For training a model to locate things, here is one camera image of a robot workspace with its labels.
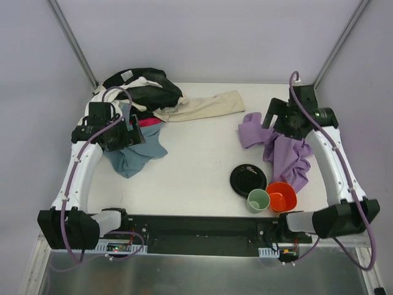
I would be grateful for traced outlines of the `white cloth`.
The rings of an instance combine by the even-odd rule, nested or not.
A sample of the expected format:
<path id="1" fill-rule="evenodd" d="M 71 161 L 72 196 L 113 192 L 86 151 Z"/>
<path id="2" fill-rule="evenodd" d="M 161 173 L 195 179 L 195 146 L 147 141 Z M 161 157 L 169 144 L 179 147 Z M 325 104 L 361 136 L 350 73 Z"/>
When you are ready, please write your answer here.
<path id="1" fill-rule="evenodd" d="M 162 89 L 163 87 L 158 83 L 154 81 L 147 80 L 145 77 L 141 76 L 137 78 L 135 81 L 130 82 L 125 85 L 121 85 L 120 88 L 127 90 L 131 88 L 136 88 L 136 87 L 147 87 L 147 86 L 152 86 L 155 88 L 160 88 Z M 106 94 L 104 94 L 106 89 L 101 89 L 99 93 L 97 93 L 92 99 L 91 102 L 108 102 L 112 103 L 116 108 L 120 107 L 122 104 L 129 104 L 130 100 L 128 99 L 127 95 L 125 95 L 125 98 L 120 98 L 117 100 L 117 96 L 119 94 L 122 94 L 123 92 L 117 88 L 112 89 L 108 91 Z"/>

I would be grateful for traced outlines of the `black mesh cloth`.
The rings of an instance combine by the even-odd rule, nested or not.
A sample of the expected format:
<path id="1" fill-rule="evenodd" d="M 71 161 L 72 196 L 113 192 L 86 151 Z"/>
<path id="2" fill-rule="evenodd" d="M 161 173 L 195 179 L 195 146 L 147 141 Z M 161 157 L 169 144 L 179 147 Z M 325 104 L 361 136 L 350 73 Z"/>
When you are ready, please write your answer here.
<path id="1" fill-rule="evenodd" d="M 174 85 L 163 70 L 155 68 L 133 68 L 122 70 L 107 78 L 102 86 L 123 87 L 132 102 L 145 106 L 149 112 L 177 106 L 183 97 L 181 90 Z"/>

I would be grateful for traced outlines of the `blue-grey cloth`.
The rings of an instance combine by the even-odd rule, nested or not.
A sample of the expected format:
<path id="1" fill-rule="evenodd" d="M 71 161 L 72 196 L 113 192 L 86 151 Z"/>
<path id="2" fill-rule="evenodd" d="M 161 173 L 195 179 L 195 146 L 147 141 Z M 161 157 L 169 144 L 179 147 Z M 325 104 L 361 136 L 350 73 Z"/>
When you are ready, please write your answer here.
<path id="1" fill-rule="evenodd" d="M 124 178 L 131 178 L 139 173 L 147 162 L 167 155 L 167 150 L 160 144 L 159 135 L 164 122 L 148 127 L 141 127 L 146 142 L 126 147 L 119 151 L 104 151 L 113 169 Z"/>

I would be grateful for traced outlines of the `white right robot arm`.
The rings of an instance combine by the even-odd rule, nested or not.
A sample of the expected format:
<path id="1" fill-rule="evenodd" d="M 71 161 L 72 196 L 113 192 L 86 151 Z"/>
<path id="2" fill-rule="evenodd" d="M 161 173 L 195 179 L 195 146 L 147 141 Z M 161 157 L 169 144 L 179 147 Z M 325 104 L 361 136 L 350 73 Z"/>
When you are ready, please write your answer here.
<path id="1" fill-rule="evenodd" d="M 341 144 L 335 113 L 318 106 L 313 86 L 293 87 L 287 101 L 272 98 L 262 126 L 273 127 L 286 139 L 306 140 L 324 180 L 328 206 L 318 211 L 281 214 L 287 229 L 320 238 L 365 232 L 380 205 L 376 199 L 368 199 L 357 182 Z"/>

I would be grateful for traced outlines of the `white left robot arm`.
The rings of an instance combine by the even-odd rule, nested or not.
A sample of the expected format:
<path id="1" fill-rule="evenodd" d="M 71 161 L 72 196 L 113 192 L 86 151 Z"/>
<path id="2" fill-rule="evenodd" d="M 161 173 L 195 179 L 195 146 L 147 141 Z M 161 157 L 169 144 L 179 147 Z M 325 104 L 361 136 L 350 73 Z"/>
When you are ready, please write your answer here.
<path id="1" fill-rule="evenodd" d="M 88 214 L 93 174 L 105 151 L 120 151 L 145 143 L 138 117 L 120 112 L 108 102 L 92 102 L 88 114 L 71 133 L 71 158 L 61 189 L 50 209 L 37 221 L 54 250 L 92 250 L 113 230 L 125 230 L 126 210 L 106 208 Z"/>

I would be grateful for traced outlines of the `lilac cloth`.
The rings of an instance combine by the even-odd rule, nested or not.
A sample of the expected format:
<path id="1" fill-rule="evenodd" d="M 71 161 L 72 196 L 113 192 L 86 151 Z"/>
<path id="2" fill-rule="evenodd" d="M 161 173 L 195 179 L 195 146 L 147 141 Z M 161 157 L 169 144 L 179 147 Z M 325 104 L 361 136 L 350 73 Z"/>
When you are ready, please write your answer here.
<path id="1" fill-rule="evenodd" d="M 249 113 L 238 125 L 242 148 L 264 146 L 262 159 L 273 165 L 271 182 L 288 183 L 296 193 L 300 192 L 308 184 L 306 174 L 311 164 L 307 158 L 313 155 L 313 149 L 304 139 L 291 139 L 273 128 L 263 128 L 261 119 L 261 113 Z"/>

